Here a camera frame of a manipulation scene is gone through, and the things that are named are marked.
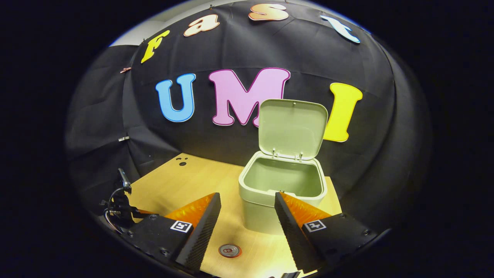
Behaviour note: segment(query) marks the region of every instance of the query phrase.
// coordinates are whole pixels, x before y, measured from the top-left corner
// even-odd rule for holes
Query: white wall
[[[110,46],[121,46],[121,45],[131,45],[138,46],[141,44],[143,39],[147,39],[151,35],[157,33],[158,31],[166,28],[167,26],[187,17],[193,15],[197,12],[200,12],[205,9],[209,9],[209,6],[212,4],[213,6],[219,6],[232,2],[239,2],[244,0],[190,0],[183,2],[182,4],[176,5],[168,10],[162,11],[155,16],[151,16],[148,20],[143,23],[137,25],[131,30],[127,31],[127,33],[123,34],[120,38],[114,41]],[[334,11],[318,5],[316,3],[312,3],[305,0],[289,0],[289,3],[300,4],[308,7],[312,7],[318,10],[321,10],[327,14],[332,14],[336,16],[340,16],[341,18],[346,19],[344,16],[335,13]]]

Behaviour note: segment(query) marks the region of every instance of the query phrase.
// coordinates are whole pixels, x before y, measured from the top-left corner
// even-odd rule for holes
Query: blue letter u
[[[194,114],[194,93],[192,92],[192,82],[196,79],[196,75],[188,73],[177,78],[177,83],[182,88],[182,99],[184,106],[181,110],[173,109],[171,105],[170,87],[173,82],[171,80],[161,81],[156,84],[158,97],[160,98],[161,113],[172,122],[185,122]]]

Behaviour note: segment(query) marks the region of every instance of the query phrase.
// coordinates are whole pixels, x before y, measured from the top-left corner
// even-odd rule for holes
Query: screw
[[[168,254],[170,253],[168,250],[164,249],[163,247],[160,248],[160,251],[165,257],[167,257]]]

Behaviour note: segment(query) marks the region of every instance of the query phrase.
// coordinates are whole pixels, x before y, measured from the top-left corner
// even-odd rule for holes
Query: black fabric backdrop
[[[215,125],[214,84],[208,75],[232,69],[249,88],[266,67],[291,72],[284,98],[321,103],[328,111],[334,101],[331,83],[360,89],[363,98],[355,106],[348,140],[324,140],[317,159],[331,177],[342,209],[371,228],[388,228],[409,207],[431,144],[428,109],[411,71],[374,37],[341,18],[283,3],[289,18],[254,22],[247,15],[256,3],[217,6],[160,30],[156,35],[165,30],[170,34],[143,64],[148,40],[139,47],[109,47],[94,62],[71,104],[66,148],[72,176],[95,213],[95,204],[111,191],[117,167],[133,182],[180,152],[245,165],[259,150],[251,122],[257,109],[245,126],[238,120],[231,126]],[[218,27],[183,36],[189,23],[213,13]],[[361,43],[343,38],[320,15],[349,26]],[[120,74],[130,65],[131,71]],[[160,110],[156,83],[173,81],[172,104],[180,109],[175,80],[187,73],[196,74],[194,115],[183,123],[168,121]],[[118,142],[124,136],[130,140]]]

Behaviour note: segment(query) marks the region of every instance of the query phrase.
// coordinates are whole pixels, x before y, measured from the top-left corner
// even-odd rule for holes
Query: letter m
[[[247,124],[254,108],[257,116],[252,121],[259,127],[259,105],[269,98],[283,98],[285,82],[290,78],[290,72],[280,68],[265,68],[259,71],[249,90],[246,91],[242,82],[233,72],[225,69],[212,72],[209,80],[214,82],[216,92],[216,115],[213,122],[220,126],[230,126],[235,119],[228,112],[232,107],[235,116],[243,126]]]

